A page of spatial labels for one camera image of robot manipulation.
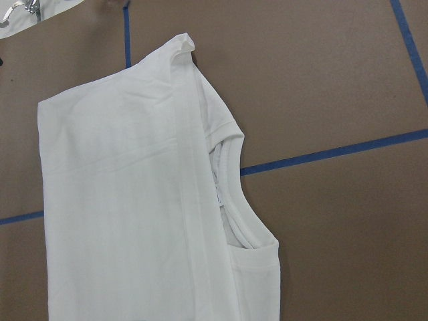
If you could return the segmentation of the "white long-sleeve printed shirt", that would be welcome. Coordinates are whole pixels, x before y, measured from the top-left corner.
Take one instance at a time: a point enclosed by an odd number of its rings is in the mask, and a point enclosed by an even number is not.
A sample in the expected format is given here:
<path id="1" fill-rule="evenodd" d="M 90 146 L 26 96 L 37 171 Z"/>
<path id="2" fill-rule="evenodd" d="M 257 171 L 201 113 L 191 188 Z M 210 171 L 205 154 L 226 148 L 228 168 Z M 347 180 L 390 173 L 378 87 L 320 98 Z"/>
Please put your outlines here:
<path id="1" fill-rule="evenodd" d="M 37 107 L 50 320 L 279 320 L 279 242 L 187 33 Z"/>

